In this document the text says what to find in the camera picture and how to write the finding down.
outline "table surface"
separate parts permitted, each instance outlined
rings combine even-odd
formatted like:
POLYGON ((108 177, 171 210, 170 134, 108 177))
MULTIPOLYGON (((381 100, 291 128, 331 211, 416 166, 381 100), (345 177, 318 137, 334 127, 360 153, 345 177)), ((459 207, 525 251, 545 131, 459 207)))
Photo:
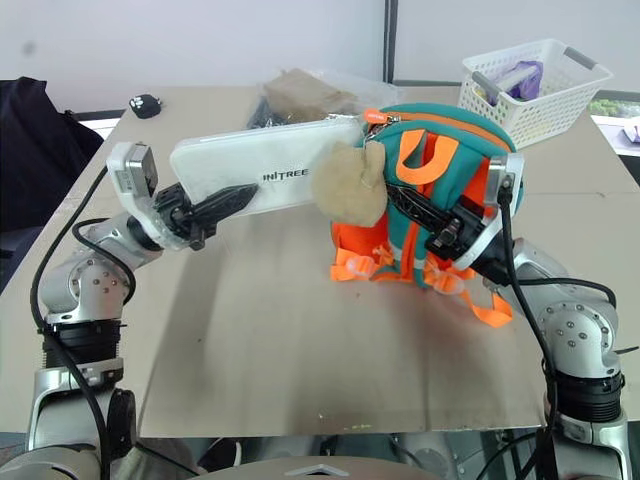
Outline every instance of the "table surface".
MULTIPOLYGON (((160 187, 183 138, 239 130, 249 87, 155 89, 157 117, 130 112, 52 216, 0 297, 0 431, 25 431, 41 339, 29 285, 41 255, 117 141, 154 152, 160 187)), ((456 87, 409 101, 455 104, 456 87)), ((523 150, 514 233, 618 295, 616 347, 640 344, 640 190, 591 119, 523 150)), ((121 211, 104 181, 83 218, 121 211)), ((50 265, 74 248, 66 239, 50 265)), ((407 285, 332 283, 328 221, 313 205, 229 219, 200 252, 166 252, 136 272, 120 353, 143 436, 252 436, 486 429, 542 422, 540 353, 522 318, 492 329, 455 298, 407 285)), ((478 284, 477 295, 485 295, 478 284)), ((638 354, 623 356, 623 403, 640 419, 638 354)))

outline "beige plush keychain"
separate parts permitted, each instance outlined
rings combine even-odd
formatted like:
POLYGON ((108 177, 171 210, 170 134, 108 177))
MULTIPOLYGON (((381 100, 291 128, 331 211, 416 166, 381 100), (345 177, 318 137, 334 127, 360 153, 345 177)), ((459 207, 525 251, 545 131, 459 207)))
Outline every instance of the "beige plush keychain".
POLYGON ((332 221, 372 227, 387 208, 384 145, 365 148, 337 143, 312 172, 311 189, 318 208, 332 221))

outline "white panel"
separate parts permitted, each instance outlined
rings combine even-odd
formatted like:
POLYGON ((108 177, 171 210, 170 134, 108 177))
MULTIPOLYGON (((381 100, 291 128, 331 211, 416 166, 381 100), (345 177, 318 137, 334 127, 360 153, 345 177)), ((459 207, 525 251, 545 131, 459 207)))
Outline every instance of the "white panel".
POLYGON ((462 59, 556 38, 640 91, 638 0, 400 0, 395 79, 461 81, 462 59))
POLYGON ((0 1, 0 78, 58 109, 124 108, 149 85, 253 84, 290 67, 382 78, 383 0, 0 1))

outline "purple item in basket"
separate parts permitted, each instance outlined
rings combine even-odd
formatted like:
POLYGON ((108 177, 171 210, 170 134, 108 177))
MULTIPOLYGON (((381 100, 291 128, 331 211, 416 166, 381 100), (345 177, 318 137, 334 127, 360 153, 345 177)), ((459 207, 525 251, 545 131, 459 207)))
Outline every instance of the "purple item in basket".
POLYGON ((507 92, 511 97, 521 100, 538 98, 540 94, 540 81, 542 80, 542 62, 518 62, 511 71, 517 72, 518 70, 524 70, 529 67, 536 67, 535 71, 527 75, 524 80, 521 80, 515 87, 507 92))

